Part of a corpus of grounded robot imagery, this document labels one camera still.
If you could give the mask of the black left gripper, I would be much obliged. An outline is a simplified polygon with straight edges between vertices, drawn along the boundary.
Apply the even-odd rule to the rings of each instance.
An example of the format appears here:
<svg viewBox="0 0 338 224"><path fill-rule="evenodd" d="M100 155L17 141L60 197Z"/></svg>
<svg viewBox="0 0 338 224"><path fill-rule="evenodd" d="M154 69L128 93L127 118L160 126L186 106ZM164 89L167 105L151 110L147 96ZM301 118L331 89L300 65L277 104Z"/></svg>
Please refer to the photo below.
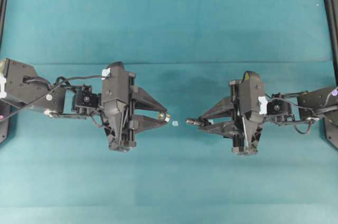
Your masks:
<svg viewBox="0 0 338 224"><path fill-rule="evenodd" d="M135 74L128 72L122 62L114 62L102 71L101 121L111 151L128 152L136 146L133 135L167 125L167 121L144 115L131 116L130 91L135 109L167 113L167 109L148 92L134 83Z"/></svg>

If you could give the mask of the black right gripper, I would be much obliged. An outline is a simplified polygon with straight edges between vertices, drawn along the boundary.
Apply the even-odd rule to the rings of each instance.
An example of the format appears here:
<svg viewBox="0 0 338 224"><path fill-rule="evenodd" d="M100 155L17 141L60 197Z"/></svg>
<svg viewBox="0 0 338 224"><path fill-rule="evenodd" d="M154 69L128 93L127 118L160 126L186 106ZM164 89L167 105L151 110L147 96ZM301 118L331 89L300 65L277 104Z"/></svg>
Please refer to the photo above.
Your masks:
<svg viewBox="0 0 338 224"><path fill-rule="evenodd" d="M231 97L224 97L205 111L196 125L205 133L232 138L236 155L255 155L265 116L264 84L259 74L246 71L241 80L229 82ZM231 117L233 121L211 124L207 120Z"/></svg>

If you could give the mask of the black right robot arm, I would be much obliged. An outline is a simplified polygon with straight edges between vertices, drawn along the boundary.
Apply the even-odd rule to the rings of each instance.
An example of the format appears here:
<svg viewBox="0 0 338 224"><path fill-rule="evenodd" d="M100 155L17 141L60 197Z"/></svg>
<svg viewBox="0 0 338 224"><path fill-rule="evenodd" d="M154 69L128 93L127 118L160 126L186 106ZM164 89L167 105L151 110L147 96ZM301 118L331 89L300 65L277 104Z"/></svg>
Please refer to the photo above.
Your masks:
<svg viewBox="0 0 338 224"><path fill-rule="evenodd" d="M337 147L337 87L267 96L260 75L252 71L246 71L241 80L229 81L229 87L229 97L186 122L232 139L234 154L257 154L264 123L294 129L304 124L310 129L321 119L327 140Z"/></svg>

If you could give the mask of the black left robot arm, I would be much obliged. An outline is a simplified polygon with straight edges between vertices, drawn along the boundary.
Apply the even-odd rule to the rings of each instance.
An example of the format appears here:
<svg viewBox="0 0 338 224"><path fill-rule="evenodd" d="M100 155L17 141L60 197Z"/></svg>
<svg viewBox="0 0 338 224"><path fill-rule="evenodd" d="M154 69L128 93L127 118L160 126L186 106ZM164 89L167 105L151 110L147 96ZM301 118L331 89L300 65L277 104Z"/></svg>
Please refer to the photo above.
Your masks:
<svg viewBox="0 0 338 224"><path fill-rule="evenodd" d="M72 85L70 78L55 83L39 77L33 66L12 59L1 61L1 142L9 133L10 118L23 109L50 118L94 119L105 131L109 149L127 152L136 146L137 133L158 128L170 121L167 110L143 88L136 75L115 62L93 78L102 80L101 92L92 86Z"/></svg>

